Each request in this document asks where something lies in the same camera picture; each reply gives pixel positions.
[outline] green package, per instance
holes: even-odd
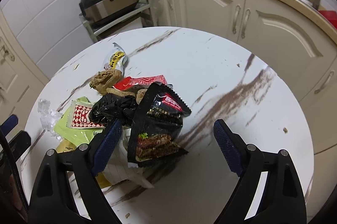
[[[89,102],[86,97],[78,98],[77,101]],[[61,137],[67,139],[76,147],[82,143],[89,143],[96,134],[103,131],[102,128],[88,128],[88,129],[72,129],[67,127],[68,115],[70,107],[64,112],[62,118],[55,124],[54,131]]]

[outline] metal screw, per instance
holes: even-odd
[[[47,156],[51,156],[52,154],[54,154],[54,149],[49,149],[48,151],[47,151]]]
[[[80,149],[81,151],[85,151],[85,150],[88,149],[88,145],[87,145],[86,143],[83,143],[83,144],[81,144],[81,145],[79,146],[79,149]]]
[[[286,150],[281,150],[281,155],[286,157],[287,155],[289,155],[289,153]]]
[[[255,150],[256,150],[256,146],[255,146],[254,144],[248,144],[248,145],[247,145],[247,149],[248,149],[249,151],[255,151]]]

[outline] black snack package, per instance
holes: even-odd
[[[119,119],[122,125],[131,126],[137,107],[134,96],[121,97],[108,93],[93,105],[89,119],[99,124],[108,124]]]
[[[174,140],[191,109],[168,86],[152,83],[141,100],[131,127],[128,162],[139,167],[172,160],[188,153]]]

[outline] checkered pattern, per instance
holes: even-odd
[[[89,120],[89,113],[91,107],[83,105],[75,105],[74,116],[72,117],[71,126],[74,128],[104,128],[103,125],[91,122]]]

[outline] round table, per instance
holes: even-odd
[[[215,221],[238,181],[214,139],[217,119],[225,120],[234,133],[262,151],[288,150],[308,197],[314,170],[311,135],[284,81],[258,57],[227,39],[186,28],[153,27],[123,32],[90,46],[68,61],[45,86],[26,125],[32,145],[21,158],[28,200],[43,156],[59,144],[41,128],[38,100],[49,100],[51,109],[62,113],[73,99],[86,96],[91,102],[99,100],[89,82],[102,70],[113,42],[128,56],[125,77],[163,74],[192,110],[181,131],[189,153],[170,172],[158,174],[155,188],[133,191],[137,185],[125,181],[103,189],[123,223]],[[257,210],[265,180],[262,173],[247,217]],[[70,181],[79,212],[88,217],[76,182]]]

